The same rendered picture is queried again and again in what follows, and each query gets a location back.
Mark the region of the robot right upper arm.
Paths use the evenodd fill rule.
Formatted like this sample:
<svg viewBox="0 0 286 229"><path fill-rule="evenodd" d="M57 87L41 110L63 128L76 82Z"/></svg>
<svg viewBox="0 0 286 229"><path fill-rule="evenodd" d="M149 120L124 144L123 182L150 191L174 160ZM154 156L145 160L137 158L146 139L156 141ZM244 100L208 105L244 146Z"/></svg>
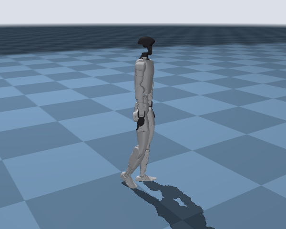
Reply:
<svg viewBox="0 0 286 229"><path fill-rule="evenodd" d="M145 91L145 88L141 86L141 83L143 82L143 75L145 69L146 69L145 62L137 62L135 64L135 91L137 87L142 87L143 93Z"/></svg>

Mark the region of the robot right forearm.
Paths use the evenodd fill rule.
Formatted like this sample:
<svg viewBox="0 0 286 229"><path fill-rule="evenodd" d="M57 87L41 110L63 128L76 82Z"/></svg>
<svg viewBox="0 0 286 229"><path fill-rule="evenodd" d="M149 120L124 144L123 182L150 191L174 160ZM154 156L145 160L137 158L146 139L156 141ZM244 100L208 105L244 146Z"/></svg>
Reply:
<svg viewBox="0 0 286 229"><path fill-rule="evenodd" d="M137 87L135 92L135 99L137 101L137 109L139 111L139 116L144 116L144 96L143 96L143 88Z"/></svg>

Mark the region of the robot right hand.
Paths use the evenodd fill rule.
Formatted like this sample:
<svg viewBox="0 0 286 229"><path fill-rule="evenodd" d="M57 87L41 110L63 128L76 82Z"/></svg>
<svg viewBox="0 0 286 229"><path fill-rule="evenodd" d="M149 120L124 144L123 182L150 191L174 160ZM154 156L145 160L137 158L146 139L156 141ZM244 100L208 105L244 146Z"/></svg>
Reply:
<svg viewBox="0 0 286 229"><path fill-rule="evenodd" d="M145 116L144 116L145 117ZM144 125L144 117L140 117L139 116L139 111L138 111L138 121L137 121L137 129L136 130L138 130L138 128L139 127L141 127L142 125Z"/></svg>

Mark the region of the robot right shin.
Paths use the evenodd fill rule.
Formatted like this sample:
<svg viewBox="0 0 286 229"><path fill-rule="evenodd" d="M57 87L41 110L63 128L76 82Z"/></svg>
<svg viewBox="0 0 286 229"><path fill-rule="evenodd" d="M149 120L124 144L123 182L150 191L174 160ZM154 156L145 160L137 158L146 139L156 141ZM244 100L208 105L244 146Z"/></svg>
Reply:
<svg viewBox="0 0 286 229"><path fill-rule="evenodd" d="M140 151L138 147L135 147L133 149L132 154L130 155L130 159L128 161L128 168L125 172L125 177L128 178L128 176L130 177L131 174L134 172L134 170L139 166L139 164L141 163L141 161L143 160L145 154L140 156Z"/></svg>

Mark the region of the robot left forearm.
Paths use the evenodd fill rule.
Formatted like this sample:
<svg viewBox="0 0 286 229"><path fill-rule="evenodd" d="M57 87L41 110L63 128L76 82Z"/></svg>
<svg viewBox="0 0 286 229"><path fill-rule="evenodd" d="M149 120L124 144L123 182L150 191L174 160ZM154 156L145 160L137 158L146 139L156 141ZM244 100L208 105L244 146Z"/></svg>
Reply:
<svg viewBox="0 0 286 229"><path fill-rule="evenodd" d="M151 106L151 104L152 104L152 99L153 99L153 97L152 97L152 95L153 95L153 88L151 89L150 94L147 94L147 95L148 95L149 106Z"/></svg>

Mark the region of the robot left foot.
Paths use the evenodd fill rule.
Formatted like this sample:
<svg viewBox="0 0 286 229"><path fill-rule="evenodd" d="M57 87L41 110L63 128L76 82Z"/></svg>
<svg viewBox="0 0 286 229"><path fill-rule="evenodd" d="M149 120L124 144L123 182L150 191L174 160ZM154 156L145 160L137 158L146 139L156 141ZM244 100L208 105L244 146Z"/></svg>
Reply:
<svg viewBox="0 0 286 229"><path fill-rule="evenodd" d="M156 180L156 179L157 179L156 177L150 177L150 176L145 175L145 177L137 176L135 178L135 181L152 181L152 180Z"/></svg>

